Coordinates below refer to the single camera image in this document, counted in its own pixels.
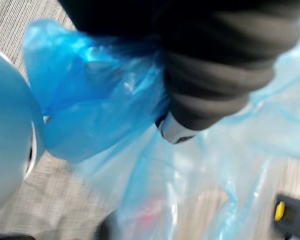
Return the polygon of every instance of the plastic wrap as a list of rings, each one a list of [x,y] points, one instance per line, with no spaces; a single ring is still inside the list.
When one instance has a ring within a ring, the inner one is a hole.
[[[48,116],[48,150],[117,201],[120,240],[170,240],[178,205],[211,186],[228,195],[204,239],[248,239],[287,159],[300,159],[300,42],[241,112],[178,145],[154,122],[167,112],[152,43],[93,38],[42,20],[23,43],[31,89]]]

